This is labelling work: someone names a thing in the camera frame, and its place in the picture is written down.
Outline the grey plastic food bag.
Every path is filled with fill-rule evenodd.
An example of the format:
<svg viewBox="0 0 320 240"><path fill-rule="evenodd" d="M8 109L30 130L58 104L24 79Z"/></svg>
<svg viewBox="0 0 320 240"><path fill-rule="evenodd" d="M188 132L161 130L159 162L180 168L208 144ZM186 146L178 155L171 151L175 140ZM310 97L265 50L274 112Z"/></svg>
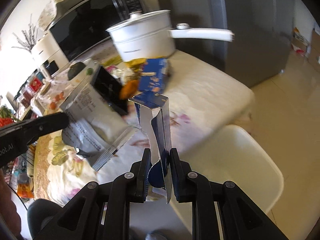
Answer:
<svg viewBox="0 0 320 240"><path fill-rule="evenodd" d="M63 142L76 148L97 172L138 131L86 79L71 92L61 109L69 118L69 125L62 130Z"/></svg>

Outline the blue cardboard carton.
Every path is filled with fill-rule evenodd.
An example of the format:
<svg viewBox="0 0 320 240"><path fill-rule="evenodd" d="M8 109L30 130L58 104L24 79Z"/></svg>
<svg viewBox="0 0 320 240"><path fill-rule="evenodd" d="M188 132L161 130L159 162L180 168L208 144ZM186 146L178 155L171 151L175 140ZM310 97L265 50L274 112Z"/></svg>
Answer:
<svg viewBox="0 0 320 240"><path fill-rule="evenodd" d="M165 191L169 203L172 195L169 98L156 92L146 91L135 95L130 101L135 104L140 129L149 140L151 151L149 184Z"/></svg>

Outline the orange peel with stem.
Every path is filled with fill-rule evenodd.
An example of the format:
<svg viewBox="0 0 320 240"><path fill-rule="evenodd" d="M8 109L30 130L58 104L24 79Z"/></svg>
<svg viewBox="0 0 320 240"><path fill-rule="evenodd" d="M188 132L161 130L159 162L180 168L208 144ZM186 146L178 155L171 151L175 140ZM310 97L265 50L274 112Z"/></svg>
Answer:
<svg viewBox="0 0 320 240"><path fill-rule="evenodd" d="M135 95L139 87L139 80L131 80L129 81L121 90L119 94L119 98L121 100L126 100Z"/></svg>

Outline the black plastic tray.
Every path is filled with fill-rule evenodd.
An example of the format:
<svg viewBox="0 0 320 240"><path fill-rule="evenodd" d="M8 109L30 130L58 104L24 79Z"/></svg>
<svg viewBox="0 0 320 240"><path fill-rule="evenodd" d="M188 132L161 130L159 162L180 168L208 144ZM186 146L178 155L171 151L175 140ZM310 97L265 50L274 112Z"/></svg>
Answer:
<svg viewBox="0 0 320 240"><path fill-rule="evenodd" d="M128 114L127 100L120 98L122 85L103 66L98 67L91 80L91 86L114 111L121 116Z"/></svg>

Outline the white trash bin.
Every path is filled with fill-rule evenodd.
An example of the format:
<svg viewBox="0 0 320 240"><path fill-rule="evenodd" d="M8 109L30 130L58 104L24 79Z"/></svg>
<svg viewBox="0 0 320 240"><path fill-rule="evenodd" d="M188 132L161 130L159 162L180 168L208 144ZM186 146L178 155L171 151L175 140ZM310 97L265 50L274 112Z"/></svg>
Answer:
<svg viewBox="0 0 320 240"><path fill-rule="evenodd" d="M178 155L210 181L235 182L264 213L270 212L283 192L280 169L240 126L224 126Z"/></svg>

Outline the floral tablecloth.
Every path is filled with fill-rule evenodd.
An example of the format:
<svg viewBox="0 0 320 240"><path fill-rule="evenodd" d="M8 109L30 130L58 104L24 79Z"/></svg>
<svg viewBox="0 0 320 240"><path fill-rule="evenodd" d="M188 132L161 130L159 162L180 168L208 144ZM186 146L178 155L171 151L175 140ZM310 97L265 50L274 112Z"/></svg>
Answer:
<svg viewBox="0 0 320 240"><path fill-rule="evenodd" d="M169 99L172 146L184 154L221 127L249 117L253 92L226 73L182 51L169 58ZM34 197L65 205L90 181L113 181L139 161L148 147L137 132L99 171L66 146L61 132L39 138L35 151Z"/></svg>

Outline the dark green avocado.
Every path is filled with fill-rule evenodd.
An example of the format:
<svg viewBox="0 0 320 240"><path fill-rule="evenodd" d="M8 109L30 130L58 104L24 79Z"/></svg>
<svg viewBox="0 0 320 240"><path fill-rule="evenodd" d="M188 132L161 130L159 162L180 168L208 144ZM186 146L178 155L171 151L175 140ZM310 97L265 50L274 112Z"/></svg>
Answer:
<svg viewBox="0 0 320 240"><path fill-rule="evenodd" d="M68 80L71 81L75 78L85 67L86 65L83 62L77 62L71 65L67 73Z"/></svg>

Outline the stacked white bowls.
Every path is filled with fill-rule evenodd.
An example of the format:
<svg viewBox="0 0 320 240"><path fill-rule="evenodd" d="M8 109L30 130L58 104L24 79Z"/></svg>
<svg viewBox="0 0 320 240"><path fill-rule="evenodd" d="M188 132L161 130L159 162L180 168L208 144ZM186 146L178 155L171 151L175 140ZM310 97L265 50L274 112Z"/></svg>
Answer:
<svg viewBox="0 0 320 240"><path fill-rule="evenodd" d="M90 72L94 72L98 66L98 62L92 59L86 59L84 62L76 62L72 64L68 69L68 80L75 83L80 83L87 77L87 71L89 69L91 69Z"/></svg>

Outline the blue snack box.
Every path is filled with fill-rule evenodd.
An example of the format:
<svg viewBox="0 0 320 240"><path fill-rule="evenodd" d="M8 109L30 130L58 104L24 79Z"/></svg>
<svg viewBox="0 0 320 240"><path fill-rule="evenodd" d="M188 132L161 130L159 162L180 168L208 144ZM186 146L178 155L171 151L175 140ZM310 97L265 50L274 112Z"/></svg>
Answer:
<svg viewBox="0 0 320 240"><path fill-rule="evenodd" d="M168 79L169 63L165 58L147 59L140 74L138 90L162 93Z"/></svg>

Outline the yellow wrapper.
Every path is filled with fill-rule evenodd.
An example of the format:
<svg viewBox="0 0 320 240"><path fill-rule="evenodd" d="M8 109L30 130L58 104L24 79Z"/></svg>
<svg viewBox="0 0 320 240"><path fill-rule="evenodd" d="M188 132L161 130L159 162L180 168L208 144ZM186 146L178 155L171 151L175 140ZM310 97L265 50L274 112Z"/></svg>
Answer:
<svg viewBox="0 0 320 240"><path fill-rule="evenodd" d="M147 61L146 58L138 58L138 59L132 59L130 61L125 62L126 66L129 68L139 68L143 64L145 64Z"/></svg>

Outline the black microwave oven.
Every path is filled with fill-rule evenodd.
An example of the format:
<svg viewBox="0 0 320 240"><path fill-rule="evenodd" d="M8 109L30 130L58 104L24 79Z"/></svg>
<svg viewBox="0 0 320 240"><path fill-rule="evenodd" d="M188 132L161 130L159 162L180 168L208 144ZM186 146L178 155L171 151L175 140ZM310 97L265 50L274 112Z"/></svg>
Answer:
<svg viewBox="0 0 320 240"><path fill-rule="evenodd" d="M69 61L110 38L107 29L144 12L142 0L84 0L49 26L53 38Z"/></svg>

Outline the white electric pot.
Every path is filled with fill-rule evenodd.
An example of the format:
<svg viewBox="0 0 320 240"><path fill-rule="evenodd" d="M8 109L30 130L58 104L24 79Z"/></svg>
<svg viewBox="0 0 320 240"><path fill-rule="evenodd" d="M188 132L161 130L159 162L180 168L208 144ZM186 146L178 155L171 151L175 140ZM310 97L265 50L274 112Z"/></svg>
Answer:
<svg viewBox="0 0 320 240"><path fill-rule="evenodd" d="M107 29L121 59L169 57L175 50L175 39L193 38L232 42L234 34L227 29L192 28L187 23L171 26L170 10L148 13L133 12L130 18Z"/></svg>

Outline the cardboard boxes on floor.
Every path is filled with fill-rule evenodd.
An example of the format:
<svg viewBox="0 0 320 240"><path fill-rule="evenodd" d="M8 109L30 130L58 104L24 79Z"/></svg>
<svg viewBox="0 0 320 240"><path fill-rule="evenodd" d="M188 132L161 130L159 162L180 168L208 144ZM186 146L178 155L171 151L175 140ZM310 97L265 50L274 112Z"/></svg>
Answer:
<svg viewBox="0 0 320 240"><path fill-rule="evenodd" d="M308 41L298 30L293 29L291 48L302 57L306 57L308 63L319 72L319 25L315 22L311 32L311 41Z"/></svg>

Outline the grey refrigerator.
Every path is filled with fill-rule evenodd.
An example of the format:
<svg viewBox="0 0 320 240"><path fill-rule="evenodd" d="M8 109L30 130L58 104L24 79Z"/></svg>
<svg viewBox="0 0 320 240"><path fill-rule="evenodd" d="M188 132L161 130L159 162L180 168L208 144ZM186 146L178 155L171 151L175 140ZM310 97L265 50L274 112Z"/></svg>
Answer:
<svg viewBox="0 0 320 240"><path fill-rule="evenodd" d="M173 25L228 29L232 42L175 41L193 55L253 87L286 66L291 48L294 0L158 0L171 11Z"/></svg>

